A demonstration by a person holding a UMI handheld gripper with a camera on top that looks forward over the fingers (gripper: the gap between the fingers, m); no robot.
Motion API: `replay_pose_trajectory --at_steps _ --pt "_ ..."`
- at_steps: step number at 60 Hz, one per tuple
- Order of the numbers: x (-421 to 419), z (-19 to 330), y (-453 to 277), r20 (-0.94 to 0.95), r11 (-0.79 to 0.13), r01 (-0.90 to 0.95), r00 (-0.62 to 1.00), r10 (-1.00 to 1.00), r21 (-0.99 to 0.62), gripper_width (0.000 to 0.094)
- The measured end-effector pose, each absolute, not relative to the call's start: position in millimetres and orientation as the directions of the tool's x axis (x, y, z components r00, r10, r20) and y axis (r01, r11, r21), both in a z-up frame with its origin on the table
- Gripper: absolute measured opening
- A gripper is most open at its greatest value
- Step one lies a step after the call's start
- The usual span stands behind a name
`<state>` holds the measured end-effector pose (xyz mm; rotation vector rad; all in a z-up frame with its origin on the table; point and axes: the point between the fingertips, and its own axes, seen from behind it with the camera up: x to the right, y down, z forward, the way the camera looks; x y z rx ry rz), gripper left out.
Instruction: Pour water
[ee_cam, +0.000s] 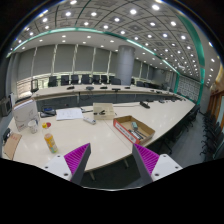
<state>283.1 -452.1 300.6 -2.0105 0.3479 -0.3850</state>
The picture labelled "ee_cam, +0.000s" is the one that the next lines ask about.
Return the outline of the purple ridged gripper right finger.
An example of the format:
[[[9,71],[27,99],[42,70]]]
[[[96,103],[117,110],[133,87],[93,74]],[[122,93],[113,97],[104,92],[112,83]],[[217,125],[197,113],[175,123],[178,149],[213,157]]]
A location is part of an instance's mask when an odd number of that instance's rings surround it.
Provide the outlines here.
[[[182,169],[168,154],[158,155],[138,144],[132,146],[132,154],[145,185]]]

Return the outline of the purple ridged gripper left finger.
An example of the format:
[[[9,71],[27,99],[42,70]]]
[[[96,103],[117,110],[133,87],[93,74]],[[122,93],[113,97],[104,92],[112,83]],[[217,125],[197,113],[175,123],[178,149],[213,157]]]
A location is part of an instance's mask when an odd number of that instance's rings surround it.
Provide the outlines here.
[[[91,154],[91,144],[80,146],[66,155],[57,154],[44,170],[79,185]]]

